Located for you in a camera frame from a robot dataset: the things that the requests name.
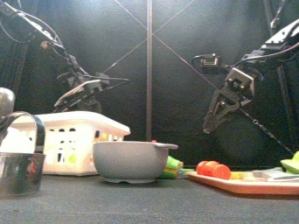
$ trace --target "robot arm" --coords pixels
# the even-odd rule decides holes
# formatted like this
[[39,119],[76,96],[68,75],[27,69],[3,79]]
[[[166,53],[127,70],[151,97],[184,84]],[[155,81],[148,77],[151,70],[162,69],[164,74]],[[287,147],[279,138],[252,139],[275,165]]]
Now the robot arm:
[[203,72],[215,72],[222,69],[224,73],[228,73],[224,87],[215,91],[211,99],[203,132],[210,134],[226,122],[227,114],[251,102],[255,96],[255,84],[263,80],[262,73],[292,60],[298,56],[298,51],[299,19],[275,34],[259,50],[247,54],[232,66],[223,67],[219,63],[220,57],[214,54],[194,57],[200,59]]
[[[67,93],[55,103],[53,112],[79,109],[101,113],[99,92],[109,85],[108,76],[103,73],[96,73],[95,76],[91,76],[80,67],[76,58],[67,54],[61,41],[52,28],[37,17],[19,11],[1,0],[0,18],[17,19],[19,22],[29,25],[31,39],[36,38],[35,36],[41,37],[41,49],[45,51],[53,60],[56,67],[63,72],[57,77],[57,80]],[[32,20],[32,18],[35,21],[39,21],[40,24],[47,25],[45,29]]]

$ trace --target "wooden cutting board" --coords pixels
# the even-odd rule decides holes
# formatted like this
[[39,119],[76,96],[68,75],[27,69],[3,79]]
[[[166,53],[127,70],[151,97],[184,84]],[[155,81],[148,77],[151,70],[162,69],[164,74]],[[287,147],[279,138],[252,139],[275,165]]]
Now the wooden cutting board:
[[186,172],[195,182],[215,186],[232,193],[299,195],[299,182],[267,182],[260,179],[220,179]]

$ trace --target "red tomato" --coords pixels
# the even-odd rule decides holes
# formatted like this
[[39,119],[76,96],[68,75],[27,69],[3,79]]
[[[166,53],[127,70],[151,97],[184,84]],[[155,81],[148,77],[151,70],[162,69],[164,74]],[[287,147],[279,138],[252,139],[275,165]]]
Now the red tomato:
[[203,175],[212,177],[212,170],[219,164],[220,163],[216,161],[210,161],[208,163],[206,163],[206,165],[203,166],[203,170],[202,170]]
[[211,172],[212,177],[218,179],[230,179],[230,174],[230,168],[224,164],[219,164]]
[[198,164],[198,166],[196,166],[196,173],[199,174],[199,175],[203,175],[203,167],[204,167],[204,165],[208,163],[210,161],[200,161],[199,162],[199,164]]

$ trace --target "black backdrop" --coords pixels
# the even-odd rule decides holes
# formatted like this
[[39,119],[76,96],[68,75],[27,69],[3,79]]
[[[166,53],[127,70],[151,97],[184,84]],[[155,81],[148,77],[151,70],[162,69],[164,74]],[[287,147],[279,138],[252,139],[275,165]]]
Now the black backdrop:
[[[282,158],[290,158],[276,141],[239,113],[215,133],[207,135],[202,132],[212,93],[223,86],[224,76],[202,77],[188,65],[195,55],[207,53],[216,53],[226,63],[232,64],[263,45],[270,38],[266,2],[154,1],[151,138],[179,144],[180,149],[171,155],[187,165],[196,165],[203,159],[218,159],[231,166],[274,166],[279,165]],[[280,1],[270,2],[275,13]],[[29,1],[23,4],[29,8]],[[131,128],[132,134],[125,140],[136,141],[147,139],[147,4],[146,0],[40,0],[36,5],[37,18],[57,32],[81,67],[91,74],[101,72],[109,77],[131,80],[127,85],[103,92],[101,107],[104,116]],[[298,19],[295,9],[298,1],[288,1],[280,28]],[[1,43],[4,76],[12,43],[3,33]],[[39,39],[29,44],[15,104],[15,110],[33,114],[51,113],[63,94],[56,81],[57,68],[39,44]],[[296,62],[287,67],[291,110],[295,113]],[[9,88],[9,85],[9,82],[3,82],[4,87]],[[280,88],[276,71],[270,71],[246,110],[296,151]]]

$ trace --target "table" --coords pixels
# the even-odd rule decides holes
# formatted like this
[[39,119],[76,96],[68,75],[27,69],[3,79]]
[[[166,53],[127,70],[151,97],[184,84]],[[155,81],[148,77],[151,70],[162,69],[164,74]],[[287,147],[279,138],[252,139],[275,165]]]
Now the table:
[[188,177],[112,184],[44,175],[41,190],[0,199],[0,223],[299,223],[299,195],[239,195]]

